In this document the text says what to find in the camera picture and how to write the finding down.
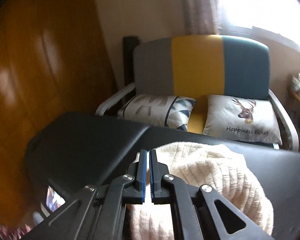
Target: teal fabric panel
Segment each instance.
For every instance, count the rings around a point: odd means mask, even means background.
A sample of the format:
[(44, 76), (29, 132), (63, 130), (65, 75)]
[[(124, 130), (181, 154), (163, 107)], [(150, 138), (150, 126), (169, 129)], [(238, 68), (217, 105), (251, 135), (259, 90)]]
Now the teal fabric panel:
[(269, 49), (251, 39), (223, 36), (225, 96), (267, 100)]

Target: chair backrest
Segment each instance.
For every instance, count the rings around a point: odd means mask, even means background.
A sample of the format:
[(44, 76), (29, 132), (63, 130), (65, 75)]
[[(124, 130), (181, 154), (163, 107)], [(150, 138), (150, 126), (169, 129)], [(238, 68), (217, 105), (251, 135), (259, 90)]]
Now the chair backrest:
[(137, 94), (207, 94), (266, 100), (269, 50), (260, 42), (222, 35), (150, 41), (134, 50)]

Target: yellow seat cushion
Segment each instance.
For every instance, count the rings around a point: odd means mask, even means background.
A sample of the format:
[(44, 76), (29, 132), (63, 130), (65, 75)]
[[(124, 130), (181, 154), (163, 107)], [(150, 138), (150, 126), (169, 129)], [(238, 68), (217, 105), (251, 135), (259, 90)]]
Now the yellow seat cushion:
[(189, 122), (188, 122), (188, 132), (202, 134), (203, 128), (206, 124), (208, 114), (208, 99), (204, 95), (200, 97), (194, 108), (192, 109)]

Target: blue triangle pattern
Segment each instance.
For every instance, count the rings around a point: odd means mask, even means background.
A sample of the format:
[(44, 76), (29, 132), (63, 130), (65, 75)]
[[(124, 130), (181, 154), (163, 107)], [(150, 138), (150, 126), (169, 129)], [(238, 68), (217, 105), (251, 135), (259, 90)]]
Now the blue triangle pattern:
[(187, 106), (186, 102), (184, 100), (176, 101), (176, 103), (181, 104), (181, 105), (183, 105), (185, 107)]
[(191, 100), (191, 99), (186, 99), (192, 106), (194, 106), (194, 104), (195, 104), (195, 100)]
[(181, 111), (179, 111), (179, 112), (185, 114), (185, 115), (188, 116), (188, 117), (190, 116), (189, 110), (181, 110)]
[(187, 131), (187, 127), (186, 127), (186, 125), (185, 124), (183, 124), (183, 125), (180, 125), (178, 128), (177, 128), (178, 130), (183, 130), (183, 131)]

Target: metal bolt head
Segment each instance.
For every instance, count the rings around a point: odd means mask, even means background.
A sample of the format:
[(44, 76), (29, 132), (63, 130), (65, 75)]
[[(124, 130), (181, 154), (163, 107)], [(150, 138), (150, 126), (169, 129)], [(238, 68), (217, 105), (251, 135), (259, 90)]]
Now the metal bolt head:
[(129, 180), (132, 180), (132, 179), (133, 179), (133, 176), (130, 175), (130, 174), (124, 174), (122, 177), (123, 177), (123, 179), (126, 180), (126, 181), (129, 181)]
[(173, 175), (171, 175), (171, 174), (166, 174), (166, 175), (163, 176), (163, 179), (165, 179), (165, 180), (167, 180), (167, 181), (170, 181), (170, 180), (173, 180), (174, 177), (173, 177)]
[(84, 186), (84, 188), (91, 192), (95, 190), (95, 187), (93, 185), (87, 185), (87, 186)]
[(212, 187), (210, 185), (204, 184), (201, 186), (201, 189), (205, 192), (211, 192), (212, 191)]

